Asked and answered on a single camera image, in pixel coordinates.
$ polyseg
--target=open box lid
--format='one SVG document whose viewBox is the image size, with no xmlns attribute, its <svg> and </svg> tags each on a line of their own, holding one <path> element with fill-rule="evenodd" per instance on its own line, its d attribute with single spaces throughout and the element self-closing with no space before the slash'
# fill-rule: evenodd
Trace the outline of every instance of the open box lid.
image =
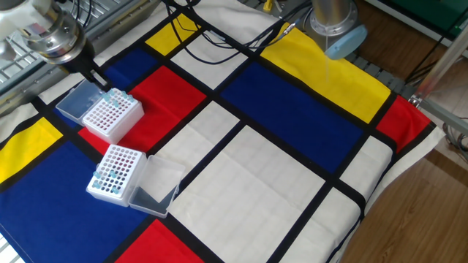
<svg viewBox="0 0 468 263">
<path fill-rule="evenodd" d="M 185 166 L 149 156 L 129 199 L 130 207 L 165 218 L 178 193 Z"/>
<path fill-rule="evenodd" d="M 56 105 L 56 108 L 68 119 L 84 126 L 83 117 L 101 99 L 101 90 L 93 83 L 84 80 L 76 88 L 70 90 L 68 95 Z"/>
</svg>

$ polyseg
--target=black stripe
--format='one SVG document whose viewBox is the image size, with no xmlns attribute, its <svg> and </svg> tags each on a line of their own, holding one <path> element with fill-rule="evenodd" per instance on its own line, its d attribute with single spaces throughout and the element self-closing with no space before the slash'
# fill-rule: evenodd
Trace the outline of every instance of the black stripe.
<svg viewBox="0 0 468 263">
<path fill-rule="evenodd" d="M 170 213 L 167 214 L 167 218 L 159 220 L 203 262 L 223 262 L 209 247 L 195 237 L 190 230 Z"/>
<path fill-rule="evenodd" d="M 83 137 L 81 137 L 74 129 L 68 126 L 60 117 L 58 117 L 51 110 L 45 112 L 45 118 L 54 126 L 56 129 L 64 135 L 76 148 L 80 149 L 81 152 L 85 153 L 95 164 L 98 164 L 102 160 L 102 154 L 96 150 L 92 145 L 89 144 Z"/>
<path fill-rule="evenodd" d="M 29 162 L 23 169 L 21 169 L 19 172 L 15 173 L 13 176 L 3 181 L 3 183 L 0 183 L 0 194 L 6 191 L 9 187 L 19 182 L 27 174 L 29 174 L 30 171 L 32 171 L 41 162 L 46 160 L 46 158 L 49 157 L 50 154 L 52 154 L 58 148 L 60 148 L 66 141 L 67 139 L 65 137 L 58 139 L 49 148 L 41 152 L 41 154 L 38 155 L 38 157 Z"/>
<path fill-rule="evenodd" d="M 387 172 L 393 167 L 393 165 L 395 165 L 403 156 L 405 156 L 406 154 L 408 154 L 411 150 L 414 150 L 414 148 L 416 146 L 418 146 L 420 143 L 422 143 L 422 141 L 424 141 L 424 139 L 427 138 L 427 136 L 430 135 L 430 133 L 432 131 L 434 131 L 434 129 L 436 128 L 437 126 L 435 125 L 435 123 L 431 122 L 430 124 L 428 124 L 422 132 L 420 132 L 416 138 L 409 142 L 406 146 L 404 146 L 400 152 L 398 154 L 395 154 L 395 151 L 393 152 L 393 155 L 392 155 L 392 160 L 391 162 L 389 163 L 389 165 L 387 166 L 387 168 L 385 169 L 385 171 L 380 175 L 380 178 L 379 180 L 377 181 L 377 184 L 375 185 L 374 187 L 374 190 L 372 190 L 372 193 L 370 196 L 372 196 L 372 194 L 374 194 L 375 192 L 375 189 L 377 189 L 377 187 L 379 186 L 380 182 L 382 181 L 382 179 L 385 177 L 385 175 L 387 175 Z"/>
<path fill-rule="evenodd" d="M 427 136 L 430 135 L 434 129 L 437 128 L 435 123 L 431 122 L 428 124 L 423 131 L 421 131 L 415 139 L 413 139 L 411 142 L 409 142 L 407 145 L 405 145 L 399 153 L 396 154 L 396 161 L 399 161 L 403 156 L 407 155 L 411 150 L 413 150 L 416 146 L 418 146 L 420 143 L 424 141 L 424 139 L 427 138 Z"/>
<path fill-rule="evenodd" d="M 312 201 L 307 205 L 306 209 L 299 216 L 298 220 L 291 227 L 289 232 L 284 237 L 283 241 L 280 242 L 276 250 L 271 254 L 267 262 L 280 262 L 283 256 L 286 254 L 287 250 L 290 249 L 290 246 L 294 243 L 294 240 L 301 233 L 302 229 L 309 222 L 310 218 L 314 215 L 317 208 L 322 204 L 322 201 L 327 197 L 333 188 L 330 182 L 325 182 L 317 192 Z"/>
<path fill-rule="evenodd" d="M 390 92 L 390 95 L 388 96 L 388 98 L 385 100 L 383 105 L 380 107 L 380 109 L 377 111 L 377 113 L 372 118 L 371 122 L 369 123 L 371 128 L 373 129 L 377 128 L 377 125 L 379 125 L 380 121 L 383 119 L 385 114 L 387 114 L 388 110 L 395 102 L 397 96 L 398 95 L 394 93 L 393 91 Z"/>
<path fill-rule="evenodd" d="M 218 156 L 219 153 L 231 142 L 234 137 L 245 127 L 244 123 L 238 122 L 214 147 L 210 152 L 190 171 L 181 181 L 178 195 Z"/>
<path fill-rule="evenodd" d="M 114 57 L 107 60 L 101 66 L 102 71 L 105 71 L 106 69 L 108 69 L 109 67 L 114 65 L 117 61 L 121 60 L 128 53 L 132 52 L 136 47 L 141 46 L 142 44 L 144 44 L 146 40 L 150 39 L 153 35 L 155 35 L 155 33 L 157 33 L 159 30 L 163 29 L 170 21 L 172 21 L 174 18 L 176 18 L 180 14 L 181 14 L 180 10 L 174 11 L 170 16 L 166 17 L 161 23 L 157 24 L 150 31 L 148 31 L 148 33 L 144 34 L 137 41 L 133 42 L 130 46 L 128 46 L 127 48 L 125 48 L 124 50 L 119 52 Z"/>
<path fill-rule="evenodd" d="M 146 231 L 146 229 L 156 220 L 156 216 L 149 215 L 147 216 L 138 226 L 133 229 L 132 233 L 125 238 L 120 245 L 112 251 L 112 253 L 104 260 L 104 263 L 116 262 L 119 257 L 121 257 L 124 252 L 133 244 L 139 236 Z"/>
<path fill-rule="evenodd" d="M 351 227 L 351 230 L 346 234 L 346 236 L 344 236 L 343 240 L 339 243 L 338 246 L 336 246 L 336 248 L 331 252 L 330 256 L 328 257 L 327 259 L 327 262 L 326 263 L 330 263 L 330 261 L 333 259 L 333 257 L 335 256 L 336 252 L 338 252 L 341 247 L 343 246 L 344 244 L 344 241 L 346 241 L 346 239 L 351 235 L 352 231 L 354 231 L 354 229 L 358 226 L 358 223 L 359 223 L 360 220 L 357 220 L 356 223 Z"/>
<path fill-rule="evenodd" d="M 0 150 L 2 150 L 5 145 L 15 136 L 16 134 L 31 128 L 40 118 L 42 118 L 41 114 L 36 114 L 33 117 L 24 120 L 23 122 L 19 123 L 12 131 L 12 133 L 2 142 L 0 142 Z"/>
<path fill-rule="evenodd" d="M 162 139 L 160 139 L 153 147 L 151 147 L 147 152 L 146 155 L 154 155 L 159 150 L 161 150 L 164 145 L 166 145 L 169 141 L 177 135 L 190 121 L 192 121 L 205 107 L 211 102 L 211 99 L 208 97 L 205 98 L 199 105 L 197 105 L 187 116 L 185 116 L 181 121 L 177 123 Z"/>
<path fill-rule="evenodd" d="M 242 123 L 237 123 L 231 131 L 229 131 L 221 141 L 219 141 L 213 149 L 192 169 L 192 171 L 187 174 L 187 176 L 182 180 L 181 185 L 179 186 L 179 192 L 182 193 L 184 189 L 207 167 L 210 162 L 220 153 L 224 147 L 245 127 Z M 157 148 L 153 148 L 150 151 L 155 153 L 165 144 L 165 142 L 159 145 L 159 142 L 156 145 L 159 145 Z M 153 221 L 156 219 L 155 216 L 149 215 L 145 220 L 128 236 L 115 250 L 111 255 L 105 260 L 105 262 L 114 262 L 117 260 L 128 247 L 130 247 L 136 239 L 150 226 Z M 172 215 L 167 214 L 167 218 L 159 219 L 177 238 L 179 238 L 185 245 L 187 245 L 194 253 L 197 254 L 204 262 L 222 262 L 219 257 L 213 253 L 205 244 L 198 240 L 185 226 L 177 221 Z"/>
<path fill-rule="evenodd" d="M 292 76 L 288 72 L 284 71 L 282 68 L 278 67 L 277 65 L 273 64 L 272 62 L 266 60 L 265 58 L 259 57 L 255 60 L 261 66 L 268 69 L 270 72 L 273 72 L 276 76 L 280 77 L 284 81 L 288 82 L 292 86 L 299 88 L 305 94 L 308 94 L 310 97 L 314 98 L 321 104 L 325 105 L 328 109 L 335 112 L 337 115 L 341 116 L 342 118 L 346 119 L 350 123 L 357 126 L 359 129 L 369 132 L 370 127 L 367 123 L 362 121 L 360 118 L 354 116 L 352 113 L 349 113 L 345 109 L 341 108 L 331 100 L 325 98 L 324 96 L 317 93 L 313 88 L 310 88 L 307 84 L 305 84 L 302 80 Z"/>
</svg>

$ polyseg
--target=mondrian pattern tablecloth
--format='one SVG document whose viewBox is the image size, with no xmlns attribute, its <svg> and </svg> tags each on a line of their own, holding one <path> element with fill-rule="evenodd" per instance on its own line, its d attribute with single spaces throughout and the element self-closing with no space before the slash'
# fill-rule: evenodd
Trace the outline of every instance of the mondrian pattern tablecloth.
<svg viewBox="0 0 468 263">
<path fill-rule="evenodd" d="M 19 260 L 337 262 L 385 187 L 442 138 L 299 30 L 250 50 L 239 43 L 275 18 L 234 0 L 194 9 L 161 4 L 97 58 L 145 110 L 119 145 L 186 166 L 168 217 L 86 193 L 108 144 L 55 109 L 70 76 L 0 119 L 0 233 Z M 185 47 L 207 61 L 241 53 L 213 66 Z"/>
</svg>

